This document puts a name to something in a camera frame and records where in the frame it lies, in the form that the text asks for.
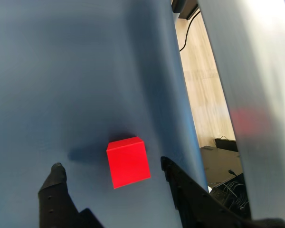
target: desk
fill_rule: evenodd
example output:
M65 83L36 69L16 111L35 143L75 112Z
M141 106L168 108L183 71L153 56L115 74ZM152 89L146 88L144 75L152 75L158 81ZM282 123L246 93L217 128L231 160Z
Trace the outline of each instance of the desk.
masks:
M228 173L228 170L232 170L236 175L240 175L243 172L238 152L211 146L202 147L200 152L209 187L220 185L211 183L225 183L234 178L235 176Z

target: black cable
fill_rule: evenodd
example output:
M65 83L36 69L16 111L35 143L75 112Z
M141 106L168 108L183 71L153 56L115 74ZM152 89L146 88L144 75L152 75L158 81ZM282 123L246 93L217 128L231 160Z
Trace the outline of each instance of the black cable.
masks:
M196 18L196 16L200 13L200 11L194 15L194 17L192 18L192 20L190 21L190 24L188 26L188 29L187 29L187 33L186 33L186 38L185 38L185 44L184 46L182 47L182 49L180 50L180 52L186 47L186 44L187 44L187 37L188 37L188 33L189 33L189 29L190 29L190 25L192 23L192 21Z

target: wooden floor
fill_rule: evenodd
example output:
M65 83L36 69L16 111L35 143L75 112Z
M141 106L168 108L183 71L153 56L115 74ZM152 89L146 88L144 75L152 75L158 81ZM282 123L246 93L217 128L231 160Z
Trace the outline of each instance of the wooden floor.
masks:
M178 19L179 47L185 42L190 21ZM191 24L187 45L180 53L199 146L214 146L223 135L235 139L206 28L199 14Z

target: cable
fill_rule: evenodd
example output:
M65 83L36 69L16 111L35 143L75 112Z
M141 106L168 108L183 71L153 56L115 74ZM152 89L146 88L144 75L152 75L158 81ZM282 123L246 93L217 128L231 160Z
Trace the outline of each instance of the cable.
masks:
M223 135L222 137L220 137L220 139L222 139L223 137L225 137L227 140L229 140L229 139L228 139L226 136L224 136L224 135Z
M190 29L190 25L192 23L192 21L196 18L196 16L200 13L200 11L194 15L194 17L192 18L192 20L190 21L190 24L188 26L188 29L187 29L187 33L186 33L186 38L185 38L185 44L184 46L182 47L182 49L180 49L180 52L186 47L186 44L187 44L187 37L188 37L188 33L189 33L189 29Z
M223 185L225 185L230 191L231 191L231 189L226 185L226 184L224 184L224 183L222 183ZM238 197L233 191L231 191L232 192L232 194L233 195L235 195L236 197Z

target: red cube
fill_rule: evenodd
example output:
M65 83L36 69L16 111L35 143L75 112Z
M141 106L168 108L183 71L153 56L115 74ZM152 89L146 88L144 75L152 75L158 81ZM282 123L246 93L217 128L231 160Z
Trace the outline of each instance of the red cube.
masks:
M139 137L110 142L106 152L115 189L151 177L146 148Z

